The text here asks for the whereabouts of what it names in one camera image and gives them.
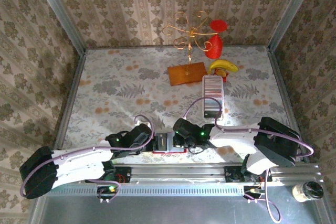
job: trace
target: floral tablecloth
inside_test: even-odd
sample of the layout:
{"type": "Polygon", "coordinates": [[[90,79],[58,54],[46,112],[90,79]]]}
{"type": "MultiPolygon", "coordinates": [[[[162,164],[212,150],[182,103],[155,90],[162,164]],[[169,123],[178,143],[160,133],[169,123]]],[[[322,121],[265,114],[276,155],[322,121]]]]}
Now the floral tablecloth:
{"type": "MultiPolygon", "coordinates": [[[[229,73],[224,84],[225,125],[252,124],[263,116],[288,125],[266,47],[224,47],[221,58],[239,67],[238,72],[229,73]]],[[[194,49],[192,62],[204,62],[207,68],[212,61],[194,49]]],[[[63,148],[105,142],[105,136],[111,133],[132,129],[137,114],[148,116],[157,133],[172,131],[175,121],[202,96],[201,82],[170,86],[167,67],[186,63],[186,50],[174,47],[89,50],[63,148]]],[[[201,101],[191,109],[188,119],[198,125],[209,122],[202,118],[201,101]]],[[[241,162],[245,155],[222,147],[198,155],[142,153],[115,161],[241,162]]]]}

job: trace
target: small jar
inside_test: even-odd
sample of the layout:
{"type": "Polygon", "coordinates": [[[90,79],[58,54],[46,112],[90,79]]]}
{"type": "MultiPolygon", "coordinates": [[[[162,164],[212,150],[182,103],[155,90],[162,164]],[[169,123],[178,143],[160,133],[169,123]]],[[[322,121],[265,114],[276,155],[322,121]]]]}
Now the small jar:
{"type": "Polygon", "coordinates": [[[298,202],[305,202],[308,200],[316,200],[323,197],[323,188],[319,183],[314,181],[306,182],[293,186],[292,193],[294,199],[298,202]]]}

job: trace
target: patterned wallpaper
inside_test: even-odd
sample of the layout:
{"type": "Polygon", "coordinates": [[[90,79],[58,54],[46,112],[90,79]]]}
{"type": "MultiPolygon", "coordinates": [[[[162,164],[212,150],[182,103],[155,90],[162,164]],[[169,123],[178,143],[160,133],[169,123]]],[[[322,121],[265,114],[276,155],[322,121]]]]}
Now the patterned wallpaper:
{"type": "Polygon", "coordinates": [[[336,210],[336,0],[304,0],[276,49],[302,135],[336,210]]]}
{"type": "Polygon", "coordinates": [[[46,0],[0,0],[0,223],[26,223],[19,167],[52,144],[78,55],[46,0]]]}
{"type": "MultiPolygon", "coordinates": [[[[62,0],[88,47],[171,45],[180,36],[162,34],[175,24],[177,11],[187,12],[194,25],[195,12],[205,10],[213,19],[228,22],[221,34],[225,44],[267,44],[289,0],[62,0]]],[[[179,20],[183,27],[185,18],[179,20]]]]}

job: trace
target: banana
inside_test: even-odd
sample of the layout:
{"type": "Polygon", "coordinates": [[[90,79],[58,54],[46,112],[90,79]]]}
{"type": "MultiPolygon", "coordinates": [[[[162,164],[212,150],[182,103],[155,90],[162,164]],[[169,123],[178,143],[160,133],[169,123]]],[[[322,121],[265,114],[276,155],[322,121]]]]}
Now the banana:
{"type": "Polygon", "coordinates": [[[214,68],[223,68],[232,72],[237,72],[238,67],[228,60],[215,60],[209,67],[208,74],[211,74],[211,70],[214,68]]]}

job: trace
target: wooden board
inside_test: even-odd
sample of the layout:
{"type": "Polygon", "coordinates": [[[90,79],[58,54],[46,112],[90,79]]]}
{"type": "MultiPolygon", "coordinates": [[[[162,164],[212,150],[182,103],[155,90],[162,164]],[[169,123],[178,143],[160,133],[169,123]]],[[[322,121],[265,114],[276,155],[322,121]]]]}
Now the wooden board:
{"type": "Polygon", "coordinates": [[[168,67],[167,69],[171,86],[200,82],[202,77],[207,74],[203,62],[168,67]]]}

